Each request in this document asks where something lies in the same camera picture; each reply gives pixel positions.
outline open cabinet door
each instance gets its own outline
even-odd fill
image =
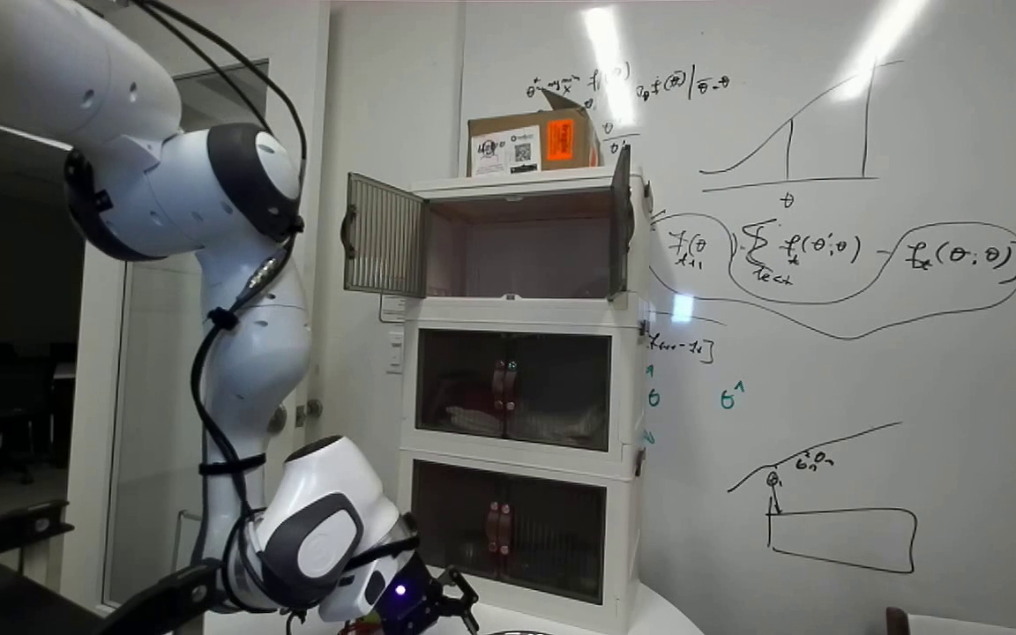
[[[345,176],[344,291],[428,297],[423,200],[364,172]]]
[[[635,194],[630,184],[632,150],[624,144],[615,162],[615,259],[610,259],[610,297],[630,293],[630,247],[635,238]]]

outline white wall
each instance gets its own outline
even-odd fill
[[[394,394],[389,337],[407,331],[379,297],[344,293],[339,222],[345,172],[389,182],[451,176],[459,136],[459,3],[344,3],[333,13],[333,82],[323,191],[323,394],[326,434],[345,430],[394,472]]]

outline handwritten graph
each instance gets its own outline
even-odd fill
[[[745,472],[728,493],[738,493],[752,481],[765,488],[765,547],[779,559],[800,559],[819,564],[862,567],[878,574],[916,572],[916,533],[922,519],[912,507],[893,504],[849,504],[849,507],[789,507],[785,504],[788,472],[833,472],[845,464],[845,447],[877,434],[898,430],[901,421],[865,428],[859,434],[826,437],[806,444],[785,459],[762,464]]]
[[[770,132],[738,162],[698,171],[707,182],[704,194],[752,191],[752,189],[789,189],[789,184],[826,184],[826,182],[871,182],[871,87],[882,66],[859,99],[841,99],[846,78],[824,96],[809,99],[775,132]]]

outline cabinet door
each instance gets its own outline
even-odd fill
[[[344,214],[344,291],[423,297],[423,200],[350,172]]]
[[[412,464],[412,517],[430,564],[604,605],[604,488]]]
[[[630,293],[630,244],[635,238],[635,191],[630,184],[630,166],[632,162],[632,150],[624,144],[619,155],[619,171],[615,171],[615,184],[610,184],[610,218],[615,218],[615,233],[610,233],[610,293]]]
[[[417,428],[607,452],[610,340],[419,331]]]

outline shelf compartment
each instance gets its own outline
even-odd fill
[[[417,430],[610,452],[610,340],[419,327]]]
[[[401,191],[350,172],[345,291],[599,301],[630,293],[630,151],[610,182]]]
[[[412,464],[412,517],[430,564],[604,605],[604,488]]]

